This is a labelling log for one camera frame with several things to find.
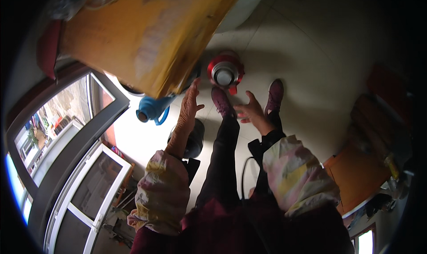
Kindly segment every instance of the hand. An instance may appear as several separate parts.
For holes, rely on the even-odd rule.
[[[185,97],[181,103],[181,111],[179,112],[178,123],[176,129],[182,129],[190,134],[194,129],[195,113],[204,108],[205,105],[197,105],[195,98],[199,95],[197,86],[200,84],[201,78],[196,78],[191,86],[185,92]]]
[[[241,113],[238,113],[238,117],[244,118],[240,120],[240,122],[252,123],[263,136],[275,130],[273,124],[264,116],[263,109],[256,100],[254,94],[250,91],[246,91],[246,95],[249,97],[249,103],[247,105],[234,106],[235,110],[241,111]]]

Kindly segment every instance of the blue handle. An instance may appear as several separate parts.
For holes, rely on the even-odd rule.
[[[164,112],[163,112],[163,117],[161,118],[161,120],[159,121],[159,119],[157,118],[157,119],[154,119],[154,123],[156,123],[156,125],[162,125],[163,123],[164,123],[164,121],[166,120],[166,118],[167,118],[167,115],[169,114],[169,109],[170,109],[170,106],[167,108],[167,109],[165,109],[164,110]]]

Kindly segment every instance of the pastel tie-dye sleeve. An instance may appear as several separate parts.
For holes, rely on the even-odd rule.
[[[263,168],[287,217],[340,200],[338,186],[295,135],[280,139],[264,153]]]
[[[189,200],[188,173],[181,161],[163,150],[148,162],[135,195],[136,209],[127,217],[136,231],[145,226],[165,235],[178,235]]]

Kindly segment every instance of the blue thermos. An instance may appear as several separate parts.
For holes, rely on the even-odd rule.
[[[166,120],[169,114],[170,104],[175,98],[176,96],[171,96],[156,100],[152,97],[145,96],[139,102],[139,109],[136,111],[136,117],[143,123],[154,120],[156,125],[161,125]]]

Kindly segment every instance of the maroon sneaker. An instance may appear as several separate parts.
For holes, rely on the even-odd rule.
[[[212,101],[215,104],[216,111],[224,118],[229,115],[237,118],[236,111],[228,100],[227,94],[219,87],[213,87],[211,91]]]
[[[264,108],[264,115],[268,115],[268,110],[280,110],[280,104],[283,99],[283,83],[280,79],[275,79],[268,88],[268,102],[266,107]]]

